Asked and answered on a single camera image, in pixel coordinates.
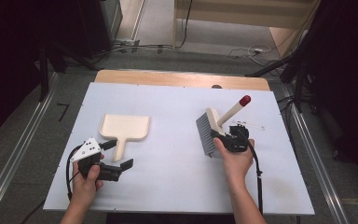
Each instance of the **person's right hand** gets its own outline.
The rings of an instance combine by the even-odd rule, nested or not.
[[[226,177],[228,179],[243,180],[253,163],[253,155],[250,148],[248,147],[244,152],[233,153],[225,148],[220,139],[214,138],[213,142],[223,157]],[[255,145],[255,140],[249,139],[249,142],[252,146]]]

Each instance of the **person's left hand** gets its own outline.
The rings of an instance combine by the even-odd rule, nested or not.
[[[78,172],[78,164],[74,162],[73,175]],[[97,180],[100,174],[100,166],[93,165],[89,169],[89,175],[84,178],[83,175],[77,174],[73,181],[73,194],[71,203],[80,206],[82,209],[88,210],[94,201],[96,191],[103,186],[102,180]]]

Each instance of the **gray floor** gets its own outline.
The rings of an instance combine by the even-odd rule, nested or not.
[[[142,29],[145,28],[143,27],[141,24],[138,34],[141,43],[147,39],[143,37],[145,36],[142,34]],[[272,39],[263,32],[260,32],[259,35],[269,41],[266,42],[267,45],[272,46]],[[254,43],[253,40],[249,41],[244,38],[242,45],[249,47]],[[105,69],[201,72],[223,76],[243,76],[261,68],[260,65],[255,64],[249,58],[234,60],[228,58],[226,54],[212,54],[211,52],[203,51],[203,49],[204,46],[201,45],[199,49],[195,49],[195,52],[189,52],[189,50],[184,49],[183,51],[163,50],[160,54],[154,50],[147,49],[138,49],[134,53],[130,51],[126,53],[113,52],[104,57],[98,65]],[[271,58],[260,58],[259,60],[266,63],[269,59]],[[48,110],[41,119],[24,158],[0,202],[0,223],[21,223],[26,215],[46,198],[83,97],[89,83],[95,78],[96,72],[79,66],[71,67],[66,74],[59,74],[59,76],[60,80]],[[282,99],[284,94],[282,83],[280,83],[279,79],[270,74],[265,75],[265,78],[268,80],[276,98]],[[13,148],[19,141],[28,120],[33,115],[37,106],[38,94],[39,89],[36,88],[0,129],[0,173]],[[57,104],[69,105],[62,121],[59,121],[59,119],[64,108]],[[310,113],[307,104],[303,104],[303,109],[312,137],[336,187],[338,196],[343,202],[348,218],[351,223],[358,223],[358,166],[332,159],[334,148],[329,141],[323,123],[317,116],[313,116]],[[308,191],[316,213],[314,216],[302,217],[301,223],[334,223],[296,125],[293,121],[290,123],[292,127],[291,133],[295,139],[298,163],[304,180],[309,186]],[[62,212],[48,212],[39,209],[28,223],[58,223],[61,217]],[[104,223],[104,219],[105,213],[89,212],[85,223]],[[266,220],[268,223],[296,223],[293,217],[266,216]]]

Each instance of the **floor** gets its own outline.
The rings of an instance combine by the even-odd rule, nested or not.
[[[172,1],[147,0],[145,10],[139,23],[136,39],[140,44],[171,44],[172,39]],[[265,27],[222,25],[221,23],[202,23],[190,21],[187,27],[187,40],[180,50],[164,49],[158,52],[155,49],[138,49],[131,51],[115,51],[107,54],[97,65],[105,69],[142,69],[159,71],[183,71],[219,74],[223,76],[243,76],[258,71],[263,66],[255,63],[249,57],[228,57],[233,49],[237,56],[247,54],[252,45],[274,47],[269,29]],[[262,64],[279,58],[277,52],[260,55],[256,58]],[[276,71],[265,74],[271,90],[277,100],[286,96],[283,84],[277,78]],[[82,66],[74,65],[65,74],[53,76],[56,82],[52,85],[55,90],[51,94],[46,111],[38,121],[37,128],[30,135],[30,142],[21,155],[22,160],[11,177],[10,184],[2,191],[0,198],[0,223],[21,223],[22,220],[40,204],[47,196],[48,189],[61,159],[62,151],[76,120],[76,115],[87,87],[96,76]],[[5,171],[11,153],[21,139],[28,121],[33,117],[35,109],[40,106],[37,102],[39,89],[36,88],[7,119],[0,129],[0,175]],[[300,131],[296,126],[293,113],[286,119],[285,110],[282,118],[291,128],[289,133],[293,136],[298,164],[308,185],[309,194],[315,209],[314,216],[301,217],[301,223],[358,223],[358,166],[342,161],[333,160],[333,150],[328,133],[318,116],[312,115],[307,103],[302,105],[303,116],[308,129],[318,149],[321,161],[345,211],[346,222],[336,221],[327,203],[324,190],[315,168],[310,160]],[[27,223],[58,223],[62,212],[51,212],[38,209]],[[105,223],[106,213],[89,212],[85,223]],[[295,217],[266,216],[269,223],[296,223]]]

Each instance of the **cream dustpan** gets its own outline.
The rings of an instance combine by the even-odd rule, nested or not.
[[[127,141],[139,141],[147,136],[150,117],[105,114],[100,127],[102,136],[117,139],[113,161],[123,159]]]

